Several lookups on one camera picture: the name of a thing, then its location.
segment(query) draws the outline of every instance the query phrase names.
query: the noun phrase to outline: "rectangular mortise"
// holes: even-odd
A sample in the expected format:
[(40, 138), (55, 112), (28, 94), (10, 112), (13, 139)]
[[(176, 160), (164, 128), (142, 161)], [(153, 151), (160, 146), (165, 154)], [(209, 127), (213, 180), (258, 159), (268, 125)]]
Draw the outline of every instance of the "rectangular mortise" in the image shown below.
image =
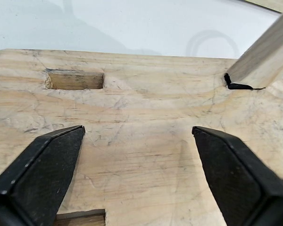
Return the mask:
[(105, 226), (106, 213), (104, 209), (82, 211), (57, 215), (53, 226)]
[(82, 90), (102, 89), (104, 86), (104, 72), (95, 68), (93, 72), (47, 69), (48, 89)]

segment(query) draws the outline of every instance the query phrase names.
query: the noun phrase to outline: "white surface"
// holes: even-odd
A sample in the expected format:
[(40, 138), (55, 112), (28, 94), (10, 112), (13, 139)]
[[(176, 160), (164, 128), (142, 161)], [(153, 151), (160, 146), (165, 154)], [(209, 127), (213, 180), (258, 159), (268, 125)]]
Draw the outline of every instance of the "white surface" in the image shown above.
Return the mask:
[(238, 0), (0, 0), (0, 49), (238, 58), (278, 16)]

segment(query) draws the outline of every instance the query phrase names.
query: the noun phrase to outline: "black clamp jaw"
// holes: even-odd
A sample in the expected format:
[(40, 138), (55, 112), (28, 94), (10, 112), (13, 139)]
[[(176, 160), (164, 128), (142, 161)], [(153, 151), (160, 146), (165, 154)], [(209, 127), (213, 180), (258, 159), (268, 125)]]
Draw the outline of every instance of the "black clamp jaw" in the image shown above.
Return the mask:
[(193, 127), (209, 188), (228, 226), (283, 226), (283, 181), (237, 137)]
[(83, 126), (37, 137), (0, 175), (0, 226), (50, 226), (71, 182)]

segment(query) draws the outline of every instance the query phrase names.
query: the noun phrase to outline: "wooden dowel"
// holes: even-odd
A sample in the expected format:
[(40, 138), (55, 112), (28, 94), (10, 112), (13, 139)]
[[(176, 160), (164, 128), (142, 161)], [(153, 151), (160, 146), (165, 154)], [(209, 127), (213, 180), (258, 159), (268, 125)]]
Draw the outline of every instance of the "wooden dowel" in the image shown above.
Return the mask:
[(283, 14), (227, 71), (232, 83), (263, 88), (283, 76)]

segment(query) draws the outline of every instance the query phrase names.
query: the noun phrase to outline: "pine wood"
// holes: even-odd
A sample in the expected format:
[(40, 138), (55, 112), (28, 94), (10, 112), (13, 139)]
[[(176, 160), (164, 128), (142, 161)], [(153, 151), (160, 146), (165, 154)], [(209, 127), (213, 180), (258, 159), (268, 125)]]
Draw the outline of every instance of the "pine wood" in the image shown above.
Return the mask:
[[(225, 226), (193, 125), (240, 137), (283, 178), (283, 80), (229, 90), (223, 75), (234, 62), (2, 50), (0, 173), (35, 137), (82, 124), (83, 146), (58, 216), (105, 209), (108, 226)], [(49, 69), (70, 77), (103, 72), (104, 88), (49, 89)]]
[(246, 1), (272, 9), (280, 13), (283, 12), (283, 0), (246, 0)]
[(283, 76), (283, 14), (227, 73), (232, 83), (253, 88), (267, 87)]

